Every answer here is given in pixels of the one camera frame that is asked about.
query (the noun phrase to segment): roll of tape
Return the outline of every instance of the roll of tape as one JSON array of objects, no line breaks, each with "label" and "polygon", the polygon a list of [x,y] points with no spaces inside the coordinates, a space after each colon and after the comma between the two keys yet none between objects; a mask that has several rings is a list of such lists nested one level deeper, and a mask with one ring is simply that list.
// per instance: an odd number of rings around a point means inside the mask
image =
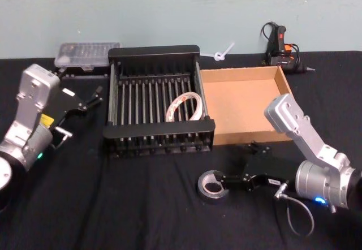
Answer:
[{"label": "roll of tape", "polygon": [[166,113],[166,122],[174,122],[174,114],[176,109],[186,100],[188,99],[196,99],[196,109],[194,114],[191,116],[189,120],[200,120],[202,116],[202,99],[201,97],[194,92],[187,92],[181,94],[179,97],[177,97],[169,106]]},{"label": "roll of tape", "polygon": [[[229,193],[228,189],[225,189],[221,182],[219,182],[215,173],[222,175],[221,172],[210,170],[204,172],[197,181],[197,191],[199,192],[200,197],[207,202],[220,202],[223,198]],[[208,189],[208,185],[213,184],[213,189]]]}]

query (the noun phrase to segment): black rack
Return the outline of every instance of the black rack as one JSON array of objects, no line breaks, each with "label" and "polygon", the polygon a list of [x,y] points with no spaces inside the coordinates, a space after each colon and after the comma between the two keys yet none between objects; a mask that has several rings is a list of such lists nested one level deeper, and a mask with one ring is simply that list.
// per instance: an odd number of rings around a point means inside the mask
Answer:
[{"label": "black rack", "polygon": [[[108,123],[104,138],[120,156],[209,151],[215,122],[208,116],[196,45],[115,48],[111,64]],[[165,122],[167,108],[184,92],[202,98],[204,115],[189,121],[196,101],[184,102],[175,122]]]}]

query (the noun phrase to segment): black table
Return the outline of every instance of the black table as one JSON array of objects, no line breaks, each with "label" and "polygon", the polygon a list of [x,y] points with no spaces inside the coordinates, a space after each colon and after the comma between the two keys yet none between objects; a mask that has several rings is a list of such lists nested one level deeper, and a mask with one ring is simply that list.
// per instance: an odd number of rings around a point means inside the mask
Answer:
[{"label": "black table", "polygon": [[[258,66],[262,55],[203,58],[202,68]],[[302,109],[324,141],[362,169],[362,52],[303,53],[316,72],[288,76]],[[54,68],[53,59],[0,60],[0,136],[16,111],[21,72],[32,63]],[[64,79],[87,98],[106,79]],[[74,133],[58,151],[47,150],[28,175],[11,207],[0,214],[0,249],[359,249],[361,214],[308,203],[314,234],[298,238],[289,229],[285,203],[273,206],[273,191],[235,192],[219,205],[202,202],[195,190],[206,170],[236,172],[244,161],[238,145],[211,153],[107,159],[101,152],[106,104],[86,118],[71,118]],[[292,142],[272,144],[273,154],[302,161]],[[308,218],[294,209],[296,228]]]}]

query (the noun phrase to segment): white wall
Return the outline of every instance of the white wall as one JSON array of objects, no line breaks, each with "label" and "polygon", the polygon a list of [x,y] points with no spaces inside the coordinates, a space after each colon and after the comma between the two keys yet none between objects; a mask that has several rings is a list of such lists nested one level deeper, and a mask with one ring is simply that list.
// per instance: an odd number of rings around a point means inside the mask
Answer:
[{"label": "white wall", "polygon": [[362,0],[0,0],[0,58],[54,57],[62,42],[197,44],[264,51],[261,26],[287,27],[301,51],[362,50]]}]

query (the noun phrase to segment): open cardboard box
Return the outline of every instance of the open cardboard box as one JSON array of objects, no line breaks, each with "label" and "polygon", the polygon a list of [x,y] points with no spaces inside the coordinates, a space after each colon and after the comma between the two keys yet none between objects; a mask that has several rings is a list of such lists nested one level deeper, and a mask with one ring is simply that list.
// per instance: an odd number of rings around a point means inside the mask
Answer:
[{"label": "open cardboard box", "polygon": [[280,67],[201,70],[201,78],[216,123],[214,145],[290,140],[264,117],[273,99],[291,93]]}]

